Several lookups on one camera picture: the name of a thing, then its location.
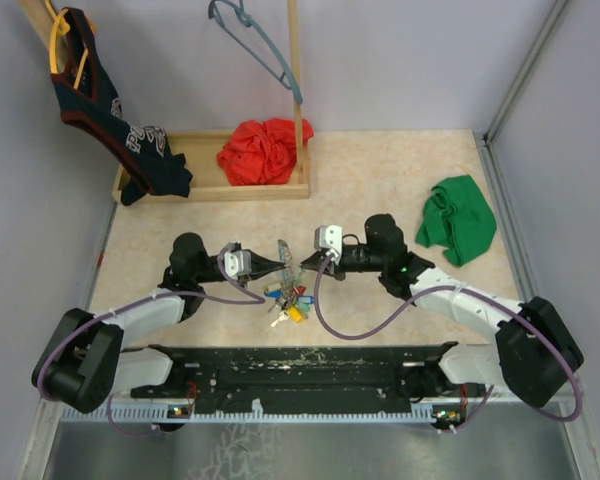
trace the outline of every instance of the red cloth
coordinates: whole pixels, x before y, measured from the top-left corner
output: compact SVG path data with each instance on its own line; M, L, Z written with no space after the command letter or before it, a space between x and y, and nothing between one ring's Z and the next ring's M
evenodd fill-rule
M302 120L302 137L303 144L313 137L307 120ZM217 158L231 185L287 183L296 165L294 123L282 118L241 123Z

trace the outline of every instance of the key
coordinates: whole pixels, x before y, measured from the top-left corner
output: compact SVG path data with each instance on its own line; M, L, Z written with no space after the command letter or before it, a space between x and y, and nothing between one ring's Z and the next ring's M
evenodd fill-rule
M283 310L280 312L280 315L278 315L278 318L274 320L274 322L271 324L271 326L275 327L280 322L284 322L285 320L289 320L290 318L291 318L291 316L289 315L289 313L287 313L286 310Z
M276 301L273 302L273 305L271 305L269 307L269 310L267 310L267 313L271 312L271 310L273 310L276 307L284 308L284 300L282 299L282 297L276 298Z

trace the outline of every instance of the blue hanger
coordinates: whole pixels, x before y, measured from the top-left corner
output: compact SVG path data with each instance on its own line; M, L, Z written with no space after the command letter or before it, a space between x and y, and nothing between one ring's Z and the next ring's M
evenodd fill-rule
M302 94L300 93L300 87L298 82L296 81L296 77L293 75L291 68L289 68L289 64L286 62L278 47L276 47L269 36L260 28L260 25L256 23L256 21L251 17L251 15L247 14L244 11L244 1L239 0L240 5L236 5L230 0L211 0L209 3L209 18L215 19L215 21L220 25L225 32L227 32L231 38L233 38L236 42L238 42L242 48L244 48L247 52L251 54L253 58L255 58L260 65L262 65L273 77L280 82L280 84L286 88L287 90L291 90L293 92L293 98L298 105L302 105ZM216 2L221 2L229 5L233 8L233 11L238 18L238 21L244 25L246 28L253 27L258 34L262 37L265 43L269 46L273 54L275 55L278 62L280 62L280 66L282 67L282 73L278 75L266 62L258 56L253 50L251 50L242 40L240 40L236 35L233 34L224 24L222 20L222 16L220 15L220 10L218 10L218 6Z

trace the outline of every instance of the wooden rack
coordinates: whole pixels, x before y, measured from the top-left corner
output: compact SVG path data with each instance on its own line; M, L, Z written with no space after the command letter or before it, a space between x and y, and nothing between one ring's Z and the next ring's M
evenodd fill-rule
M38 36L49 48L53 20L47 11L45 0L19 0L19 2ZM287 8L291 70L300 83L297 0L287 0ZM67 49L63 42L58 43L57 56L58 64L62 68L67 58ZM309 152L307 146L302 143L302 108L295 101L293 102L293 118L298 159L287 184L239 187L230 185L224 170L216 161L216 155L229 141L233 131L168 133L171 151L174 154L184 153L187 159L187 168L193 174L191 193L188 198L173 195L160 197L146 195L138 203L309 198ZM129 183L129 180L127 172L122 167L118 168L112 192L116 202L120 203L122 189Z

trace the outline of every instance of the wooden tray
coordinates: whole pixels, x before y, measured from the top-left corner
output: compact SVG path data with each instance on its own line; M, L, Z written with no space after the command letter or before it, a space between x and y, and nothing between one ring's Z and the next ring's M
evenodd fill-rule
M257 185L234 187L220 168L216 155L229 141L233 132L170 133L171 151L184 153L187 169L193 174L189 198L173 195L146 195L137 203L160 202L223 202L238 200L275 200L309 198L309 155L303 146L289 182L285 185ZM120 203L122 189L129 183L129 175L120 167L113 186L113 198Z

